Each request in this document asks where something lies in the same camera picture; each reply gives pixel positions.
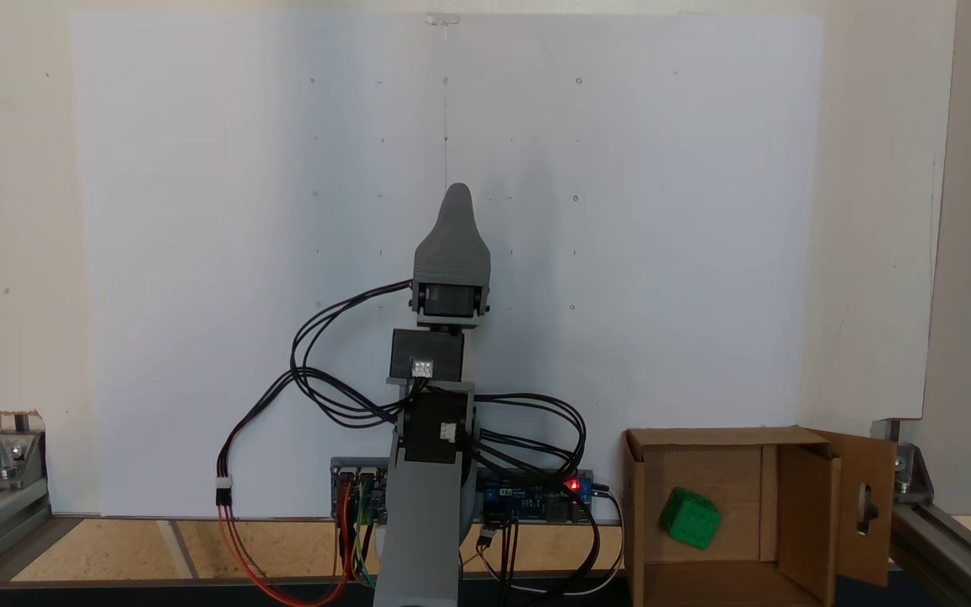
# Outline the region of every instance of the white connector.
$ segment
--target white connector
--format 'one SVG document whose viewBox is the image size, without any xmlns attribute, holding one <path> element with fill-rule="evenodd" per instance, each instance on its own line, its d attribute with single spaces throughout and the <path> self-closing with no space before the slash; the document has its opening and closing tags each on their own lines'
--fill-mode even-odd
<svg viewBox="0 0 971 607">
<path fill-rule="evenodd" d="M 411 377 L 432 377 L 432 361 L 411 361 Z"/>
<path fill-rule="evenodd" d="M 455 443 L 455 422 L 442 422 L 440 424 L 440 439 L 449 443 Z"/>
</svg>

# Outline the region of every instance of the microcontroller board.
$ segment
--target microcontroller board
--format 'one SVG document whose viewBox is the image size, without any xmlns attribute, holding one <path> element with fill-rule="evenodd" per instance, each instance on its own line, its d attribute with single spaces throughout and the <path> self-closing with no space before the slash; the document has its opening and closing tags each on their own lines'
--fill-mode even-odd
<svg viewBox="0 0 971 607">
<path fill-rule="evenodd" d="M 351 483 L 351 507 L 357 510 L 359 496 L 362 499 L 362 525 L 389 521 L 385 493 L 389 487 L 389 461 L 386 458 L 332 458 L 331 460 L 331 507 L 335 518 L 335 505 L 339 500 L 340 483 Z"/>
<path fill-rule="evenodd" d="M 331 515 L 335 517 L 336 500 L 342 480 L 354 483 L 351 488 L 357 508 L 362 495 L 362 523 L 387 524 L 389 521 L 386 492 L 389 484 L 389 461 L 386 458 L 332 458 Z M 581 470 L 566 482 L 583 503 L 593 500 L 593 473 Z M 524 523 L 585 524 L 582 508 L 558 488 L 543 486 L 542 481 L 515 470 L 502 480 L 496 473 L 478 469 L 475 521 L 501 524 L 517 518 Z"/>
<path fill-rule="evenodd" d="M 566 484 L 589 506 L 594 496 L 594 480 L 589 471 L 579 471 Z M 521 523 L 587 522 L 587 515 L 575 500 L 560 489 L 544 486 L 536 477 L 517 475 L 501 482 L 492 473 L 479 471 L 478 491 L 481 522 L 485 525 L 501 525 L 514 519 Z"/>
</svg>

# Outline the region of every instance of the blue circuit board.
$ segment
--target blue circuit board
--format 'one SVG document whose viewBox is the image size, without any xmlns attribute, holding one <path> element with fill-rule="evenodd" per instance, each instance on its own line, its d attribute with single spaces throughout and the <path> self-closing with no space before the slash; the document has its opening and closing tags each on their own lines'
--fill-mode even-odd
<svg viewBox="0 0 971 607">
<path fill-rule="evenodd" d="M 579 500 L 590 504 L 593 500 L 593 479 L 579 476 L 569 481 L 569 488 Z M 487 486 L 482 491 L 481 519 L 483 523 L 521 522 L 585 523 L 582 508 L 559 489 L 542 485 Z"/>
</svg>

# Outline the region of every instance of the green cube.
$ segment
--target green cube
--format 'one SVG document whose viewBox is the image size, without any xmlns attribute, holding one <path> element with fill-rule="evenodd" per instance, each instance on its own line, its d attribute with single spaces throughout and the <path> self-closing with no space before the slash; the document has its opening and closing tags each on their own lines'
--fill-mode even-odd
<svg viewBox="0 0 971 607">
<path fill-rule="evenodd" d="M 722 523 L 714 503 L 697 492 L 675 487 L 662 510 L 662 528 L 669 537 L 699 550 L 706 550 Z"/>
</svg>

